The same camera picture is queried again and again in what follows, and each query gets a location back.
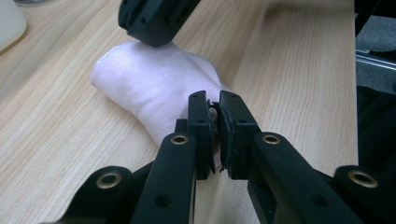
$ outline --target brass screw hole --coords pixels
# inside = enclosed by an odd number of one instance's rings
[[[270,135],[270,134],[263,136],[262,141],[264,141],[265,143],[271,144],[271,145],[277,145],[280,143],[280,139],[278,137]]]
[[[175,145],[183,145],[189,141],[189,138],[184,135],[176,135],[171,138],[171,142]]]
[[[121,175],[117,171],[102,174],[96,181],[99,189],[111,189],[116,187],[121,181]]]
[[[349,179],[351,179],[355,184],[363,186],[365,188],[374,189],[378,187],[378,182],[370,175],[357,170],[351,170],[347,173]]]

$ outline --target wooden desk surface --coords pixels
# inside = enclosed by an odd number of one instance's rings
[[[0,223],[60,218],[94,171],[134,171],[157,146],[90,85],[92,65],[131,40],[119,1],[21,7],[28,29],[0,53]],[[177,35],[240,94],[262,130],[329,175],[357,162],[353,1],[203,0]],[[257,223],[246,181],[197,184],[196,223]]]

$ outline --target white fabric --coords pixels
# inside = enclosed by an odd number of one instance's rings
[[[188,98],[206,91],[219,101],[223,88],[206,59],[178,49],[174,44],[153,48],[127,42],[112,48],[94,66],[91,83],[115,103],[133,113],[159,146],[187,117]]]

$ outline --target crumpled cloth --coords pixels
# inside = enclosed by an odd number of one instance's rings
[[[173,43],[153,48],[141,42],[113,47],[94,66],[91,84],[134,114],[159,146],[187,118],[189,96],[206,91],[219,101],[227,90],[206,59],[178,49]]]

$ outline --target white cloth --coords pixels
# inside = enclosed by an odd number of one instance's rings
[[[159,146],[187,117],[189,96],[206,91],[219,101],[220,83],[206,59],[174,44],[153,48],[127,42],[112,48],[94,66],[91,83],[115,103],[133,113]]]

